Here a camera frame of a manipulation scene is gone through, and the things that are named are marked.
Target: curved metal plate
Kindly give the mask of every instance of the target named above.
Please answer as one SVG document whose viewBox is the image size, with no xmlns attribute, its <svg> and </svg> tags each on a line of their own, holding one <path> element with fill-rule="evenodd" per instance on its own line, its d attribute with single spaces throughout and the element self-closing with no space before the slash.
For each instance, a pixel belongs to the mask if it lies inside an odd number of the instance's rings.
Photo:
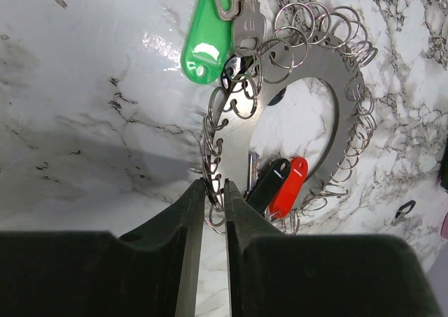
<svg viewBox="0 0 448 317">
<path fill-rule="evenodd" d="M 316 33 L 316 35 L 319 38 L 322 36 L 321 33 Z M 329 35 L 329 37 L 331 38 L 331 43 L 337 41 L 341 43 L 337 37 L 332 35 Z M 296 63 L 303 58 L 305 51 L 304 46 L 293 48 Z M 270 54 L 275 55 L 275 60 L 278 63 L 288 66 L 291 64 L 291 52 L 285 50 L 283 43 L 278 43 L 262 56 L 265 78 L 270 81 L 276 81 L 283 78 L 288 70 L 273 64 L 270 60 Z M 228 119 L 229 123 L 224 129 L 216 132 L 213 139 L 214 143 L 219 138 L 223 139 L 221 161 L 215 173 L 215 175 L 221 175 L 221 185 L 223 185 L 223 181 L 226 178 L 229 178 L 235 182 L 240 192 L 244 192 L 247 189 L 249 146 L 262 112 L 280 90 L 297 80 L 310 77 L 321 79 L 330 86 L 335 109 L 335 122 L 330 141 L 316 166 L 309 172 L 307 179 L 315 175 L 317 180 L 313 178 L 313 184 L 319 181 L 329 181 L 330 174 L 337 171 L 337 163 L 344 158 L 349 130 L 356 121 L 354 117 L 354 98 L 351 90 L 356 89 L 355 78 L 361 80 L 362 73 L 359 71 L 357 63 L 351 65 L 350 61 L 344 62 L 336 50 L 322 48 L 319 45 L 310 45 L 308 55 L 303 64 L 293 69 L 287 79 L 278 84 L 263 83 L 258 95 L 257 110 L 248 120 L 243 120 L 235 114 L 230 108 L 230 101 L 236 99 L 240 113 L 248 115 L 252 109 L 253 100 L 247 99 L 243 92 L 230 95 L 219 117 L 219 123 L 224 119 Z"/>
</svg>

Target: green key tag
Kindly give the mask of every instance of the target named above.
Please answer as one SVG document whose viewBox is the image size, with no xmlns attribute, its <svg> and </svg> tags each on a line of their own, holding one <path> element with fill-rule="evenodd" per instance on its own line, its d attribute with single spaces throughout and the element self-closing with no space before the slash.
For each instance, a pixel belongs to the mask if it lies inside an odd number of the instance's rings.
<svg viewBox="0 0 448 317">
<path fill-rule="evenodd" d="M 230 7 L 230 0 L 221 0 Z M 199 0 L 181 65 L 185 75 L 198 84 L 214 82 L 224 68 L 232 41 L 232 21 L 219 18 L 215 0 Z"/>
</svg>

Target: white marble countertop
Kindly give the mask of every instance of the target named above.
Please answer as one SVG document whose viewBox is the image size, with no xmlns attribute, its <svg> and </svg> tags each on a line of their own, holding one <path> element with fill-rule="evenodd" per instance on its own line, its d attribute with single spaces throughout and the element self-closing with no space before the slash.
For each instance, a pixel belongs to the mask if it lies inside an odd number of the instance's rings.
<svg viewBox="0 0 448 317">
<path fill-rule="evenodd" d="M 310 0 L 260 0 L 268 20 L 291 1 Z M 394 234 L 427 270 L 448 212 L 436 181 L 447 138 L 448 0 L 317 1 L 359 10 L 379 49 L 363 69 L 379 127 L 347 183 L 350 195 L 304 219 L 300 233 Z M 120 235 L 200 176 L 214 85 L 191 83 L 180 68 L 195 2 L 0 2 L 1 230 Z M 332 122 L 327 93 L 317 80 L 288 87 L 262 115 L 253 147 L 264 158 L 318 155 Z M 411 199 L 410 219 L 392 227 Z M 197 315 L 229 316 L 225 237 L 208 227 Z"/>
</svg>

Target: red plastic tag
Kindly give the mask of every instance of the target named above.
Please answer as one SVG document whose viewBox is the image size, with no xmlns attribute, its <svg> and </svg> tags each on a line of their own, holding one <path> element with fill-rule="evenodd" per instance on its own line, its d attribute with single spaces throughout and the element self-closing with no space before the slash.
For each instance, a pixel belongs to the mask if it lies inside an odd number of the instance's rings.
<svg viewBox="0 0 448 317">
<path fill-rule="evenodd" d="M 303 183 L 307 179 L 308 162 L 303 157 L 291 161 L 291 172 L 288 178 L 269 205 L 269 212 L 275 218 L 284 218 L 293 208 Z"/>
</svg>

